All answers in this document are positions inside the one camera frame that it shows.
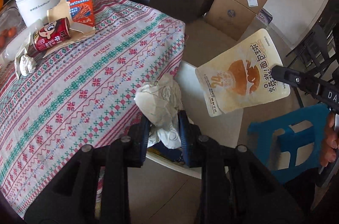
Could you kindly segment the right hand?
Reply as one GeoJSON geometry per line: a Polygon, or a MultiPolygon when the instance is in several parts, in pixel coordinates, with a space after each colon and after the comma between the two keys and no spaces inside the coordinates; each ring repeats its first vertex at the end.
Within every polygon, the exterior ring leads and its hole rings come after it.
{"type": "Polygon", "coordinates": [[[336,150],[338,149],[338,135],[333,130],[335,114],[329,113],[324,128],[324,139],[322,140],[320,152],[320,164],[326,167],[336,160],[336,150]]]}

